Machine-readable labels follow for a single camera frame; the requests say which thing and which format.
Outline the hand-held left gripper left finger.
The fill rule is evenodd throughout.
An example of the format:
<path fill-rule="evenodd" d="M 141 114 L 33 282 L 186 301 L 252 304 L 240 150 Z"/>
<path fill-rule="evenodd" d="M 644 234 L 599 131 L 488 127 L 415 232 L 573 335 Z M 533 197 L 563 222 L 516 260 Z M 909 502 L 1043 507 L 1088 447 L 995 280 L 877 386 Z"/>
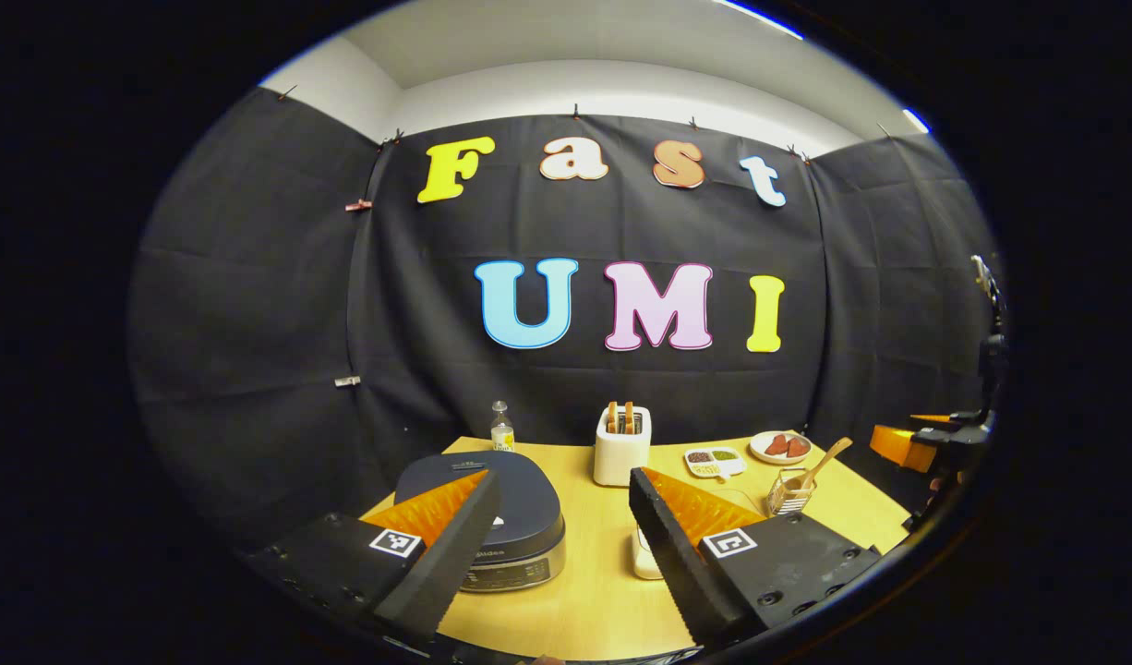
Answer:
<path fill-rule="evenodd" d="M 481 470 L 368 518 L 329 513 L 245 561 L 348 631 L 422 647 L 456 597 L 501 504 Z"/>

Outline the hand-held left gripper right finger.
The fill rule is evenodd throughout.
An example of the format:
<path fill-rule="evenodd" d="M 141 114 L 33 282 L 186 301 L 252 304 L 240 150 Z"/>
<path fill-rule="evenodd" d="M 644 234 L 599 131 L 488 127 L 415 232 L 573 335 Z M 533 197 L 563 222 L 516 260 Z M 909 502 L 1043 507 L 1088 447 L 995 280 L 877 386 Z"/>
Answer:
<path fill-rule="evenodd" d="M 629 505 L 698 647 L 794 622 L 880 560 L 811 515 L 760 515 L 645 466 Z"/>

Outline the white rice container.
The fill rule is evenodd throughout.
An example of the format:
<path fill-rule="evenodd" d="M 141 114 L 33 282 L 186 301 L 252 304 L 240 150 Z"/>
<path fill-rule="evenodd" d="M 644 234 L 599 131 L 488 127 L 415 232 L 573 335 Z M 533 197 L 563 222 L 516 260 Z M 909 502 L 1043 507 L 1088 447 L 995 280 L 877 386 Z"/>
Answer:
<path fill-rule="evenodd" d="M 631 535 L 631 568 L 633 576 L 642 578 L 642 580 L 663 580 L 663 573 L 660 572 L 646 535 L 640 527 Z"/>

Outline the wooden spoon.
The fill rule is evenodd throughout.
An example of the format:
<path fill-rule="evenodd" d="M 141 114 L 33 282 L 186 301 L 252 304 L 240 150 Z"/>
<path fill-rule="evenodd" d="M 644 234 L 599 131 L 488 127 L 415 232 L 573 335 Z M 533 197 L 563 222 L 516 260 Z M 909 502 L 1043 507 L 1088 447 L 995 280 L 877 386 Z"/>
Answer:
<path fill-rule="evenodd" d="M 818 472 L 823 470 L 823 468 L 831 462 L 831 460 L 835 459 L 838 454 L 844 452 L 844 450 L 852 445 L 854 441 L 848 437 L 843 437 L 837 441 L 837 443 L 833 443 L 833 445 L 825 452 L 825 455 L 818 460 L 818 463 L 814 464 L 811 470 L 801 475 L 797 492 L 807 493 L 811 489 L 811 485 L 813 484 L 816 475 L 818 475 Z"/>

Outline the black rice cooker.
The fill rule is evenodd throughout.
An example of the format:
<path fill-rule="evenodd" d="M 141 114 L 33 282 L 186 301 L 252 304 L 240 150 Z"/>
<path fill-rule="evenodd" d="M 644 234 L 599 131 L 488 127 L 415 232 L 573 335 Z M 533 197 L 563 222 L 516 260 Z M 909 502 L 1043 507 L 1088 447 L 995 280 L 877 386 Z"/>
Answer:
<path fill-rule="evenodd" d="M 532 459 L 490 449 L 419 459 L 401 474 L 394 500 L 406 501 L 482 470 L 496 476 L 501 504 L 461 590 L 512 592 L 544 585 L 565 566 L 566 529 L 558 493 Z"/>

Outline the white divided bean dish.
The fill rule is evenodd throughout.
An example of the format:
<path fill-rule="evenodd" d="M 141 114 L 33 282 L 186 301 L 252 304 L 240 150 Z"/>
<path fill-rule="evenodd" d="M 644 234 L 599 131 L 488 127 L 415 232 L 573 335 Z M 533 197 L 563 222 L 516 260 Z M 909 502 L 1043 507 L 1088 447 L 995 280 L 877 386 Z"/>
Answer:
<path fill-rule="evenodd" d="M 746 471 L 740 452 L 726 446 L 689 449 L 681 457 L 691 474 L 697 478 L 730 479 Z"/>

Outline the white toaster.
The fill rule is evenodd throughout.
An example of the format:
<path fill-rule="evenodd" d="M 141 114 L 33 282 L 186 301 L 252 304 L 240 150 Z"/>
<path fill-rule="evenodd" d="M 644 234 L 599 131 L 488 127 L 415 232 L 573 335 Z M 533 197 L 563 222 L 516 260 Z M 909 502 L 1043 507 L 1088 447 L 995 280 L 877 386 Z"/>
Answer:
<path fill-rule="evenodd" d="M 651 414 L 641 404 L 634 404 L 636 434 L 626 435 L 621 433 L 624 404 L 617 403 L 618 425 L 616 433 L 604 430 L 608 408 L 604 408 L 597 425 L 595 447 L 593 447 L 593 480 L 600 487 L 628 487 L 631 471 L 636 467 L 649 464 L 649 450 L 652 440 Z"/>

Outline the white round plate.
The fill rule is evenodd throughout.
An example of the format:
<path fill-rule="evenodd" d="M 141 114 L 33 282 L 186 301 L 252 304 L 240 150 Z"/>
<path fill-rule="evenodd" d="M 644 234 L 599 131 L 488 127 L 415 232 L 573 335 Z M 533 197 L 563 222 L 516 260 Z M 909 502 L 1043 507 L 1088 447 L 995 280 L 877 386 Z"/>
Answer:
<path fill-rule="evenodd" d="M 787 435 L 787 437 L 789 437 L 789 435 L 795 435 L 795 437 L 800 437 L 800 438 L 806 440 L 807 442 L 812 443 L 811 440 L 808 440 L 807 437 L 803 437 L 803 435 L 799 434 L 799 433 L 797 433 L 797 432 L 790 432 L 790 430 L 787 430 L 787 432 L 781 432 L 781 430 L 760 432 L 756 435 L 754 435 L 754 437 L 752 437 L 751 441 L 749 441 L 748 450 L 749 450 L 751 454 L 754 455 L 755 458 L 757 458 L 758 460 L 762 460 L 762 462 L 765 462 L 767 464 L 797 464 L 798 462 L 801 462 L 801 460 L 805 459 L 808 455 L 807 454 L 801 460 L 789 460 L 789 459 L 784 459 L 782 457 L 769 457 L 767 454 L 765 454 L 765 447 L 767 447 L 767 443 L 770 441 L 772 441 L 774 438 L 774 435 L 777 435 L 778 433 L 784 433 L 784 435 Z"/>

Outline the black backdrop cloth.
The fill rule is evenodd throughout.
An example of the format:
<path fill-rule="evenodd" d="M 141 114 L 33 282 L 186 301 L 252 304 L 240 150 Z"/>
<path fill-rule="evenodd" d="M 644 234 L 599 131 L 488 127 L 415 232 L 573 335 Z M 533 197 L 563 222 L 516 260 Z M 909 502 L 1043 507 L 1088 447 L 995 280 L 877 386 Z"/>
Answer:
<path fill-rule="evenodd" d="M 650 119 L 525 116 L 381 147 L 252 89 L 139 245 L 137 403 L 246 548 L 370 508 L 415 459 L 486 437 L 495 400 L 531 443 L 588 445 L 611 399 L 646 404 L 655 443 L 851 437 L 844 464 L 917 511 L 924 476 L 867 440 L 980 407 L 972 254 L 998 268 L 924 135 L 806 163 Z"/>

